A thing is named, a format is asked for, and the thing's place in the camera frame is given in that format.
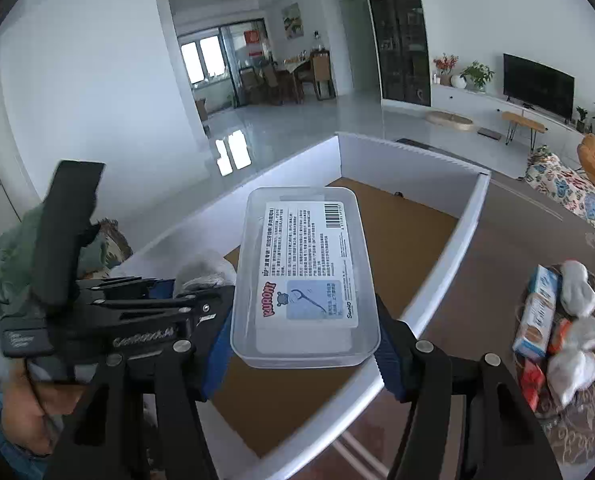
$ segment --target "floral sofa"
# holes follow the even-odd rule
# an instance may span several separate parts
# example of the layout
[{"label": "floral sofa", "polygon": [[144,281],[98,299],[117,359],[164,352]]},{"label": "floral sofa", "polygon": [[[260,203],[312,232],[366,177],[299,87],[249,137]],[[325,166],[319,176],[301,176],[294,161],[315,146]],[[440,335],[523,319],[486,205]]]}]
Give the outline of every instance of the floral sofa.
[{"label": "floral sofa", "polygon": [[595,186],[562,164],[547,146],[538,148],[529,157],[523,180],[595,228]]}]

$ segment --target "table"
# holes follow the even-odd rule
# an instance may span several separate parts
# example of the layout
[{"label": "table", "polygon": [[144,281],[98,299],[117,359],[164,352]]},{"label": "table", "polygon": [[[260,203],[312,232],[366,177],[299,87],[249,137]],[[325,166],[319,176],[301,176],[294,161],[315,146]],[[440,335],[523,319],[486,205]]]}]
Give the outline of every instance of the table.
[{"label": "table", "polygon": [[305,60],[298,60],[298,61],[292,61],[292,62],[284,62],[280,65],[278,65],[277,67],[277,72],[282,72],[282,71],[286,71],[288,72],[288,75],[290,76],[290,78],[293,80],[293,89],[295,89],[295,97],[296,97],[296,101],[297,102],[302,102],[304,99],[304,96],[302,94],[302,92],[299,91],[299,86],[297,85],[297,76],[296,76],[296,71],[298,68],[300,68],[302,65],[308,63],[310,61],[310,59],[305,59]]},{"label": "table", "polygon": [[511,142],[511,140],[513,140],[513,137],[515,137],[515,131],[517,130],[518,124],[521,126],[526,126],[531,130],[531,153],[533,153],[533,150],[535,150],[535,140],[537,139],[537,133],[546,133],[546,126],[544,126],[542,123],[538,123],[537,121],[533,121],[524,116],[514,114],[513,112],[504,112],[502,113],[501,118],[509,122],[509,129],[506,133],[507,145],[509,142]]}]

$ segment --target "dining table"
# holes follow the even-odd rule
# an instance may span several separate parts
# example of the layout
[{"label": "dining table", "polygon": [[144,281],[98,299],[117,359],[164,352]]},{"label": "dining table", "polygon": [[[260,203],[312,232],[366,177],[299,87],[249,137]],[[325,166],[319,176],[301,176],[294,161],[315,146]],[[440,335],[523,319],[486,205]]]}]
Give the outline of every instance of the dining table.
[{"label": "dining table", "polygon": [[283,63],[280,63],[277,66],[277,75],[280,77],[290,77],[293,84],[293,91],[295,92],[295,102],[297,103],[304,101],[304,92],[302,91],[301,85],[298,84],[297,80],[297,69],[310,62],[311,60],[308,57],[293,58],[290,60],[284,60]]}]

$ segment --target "tv stand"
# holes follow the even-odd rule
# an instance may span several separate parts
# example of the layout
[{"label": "tv stand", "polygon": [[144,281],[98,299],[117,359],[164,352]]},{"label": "tv stand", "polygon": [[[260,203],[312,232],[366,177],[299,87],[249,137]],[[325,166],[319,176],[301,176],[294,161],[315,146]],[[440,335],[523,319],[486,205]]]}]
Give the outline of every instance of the tv stand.
[{"label": "tv stand", "polygon": [[478,128],[487,128],[502,135],[509,130],[509,121],[502,119],[503,112],[511,112],[540,123],[545,127],[546,132],[543,134],[538,132],[539,142],[535,140],[535,128],[533,135],[530,135],[530,126],[518,127],[514,134],[514,142],[509,143],[509,149],[511,144],[517,142],[526,145],[528,149],[531,144],[533,148],[547,144],[565,165],[571,168],[580,167],[577,146],[583,139],[583,135],[565,124],[563,120],[558,120],[538,108],[535,110],[524,108],[520,102],[509,100],[507,96],[472,92],[443,85],[431,85],[431,105],[436,110],[468,117]]}]

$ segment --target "blue sleeve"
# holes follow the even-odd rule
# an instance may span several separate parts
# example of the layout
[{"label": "blue sleeve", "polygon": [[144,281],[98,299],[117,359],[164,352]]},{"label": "blue sleeve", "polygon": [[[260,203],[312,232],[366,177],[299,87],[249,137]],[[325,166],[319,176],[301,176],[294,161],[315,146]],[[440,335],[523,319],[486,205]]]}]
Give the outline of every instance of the blue sleeve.
[{"label": "blue sleeve", "polygon": [[[0,394],[0,417],[2,414],[2,394]],[[29,451],[12,444],[2,433],[0,424],[0,451],[8,462],[8,464],[15,470],[18,478],[21,480],[41,480],[46,470],[47,460],[34,456]]]}]

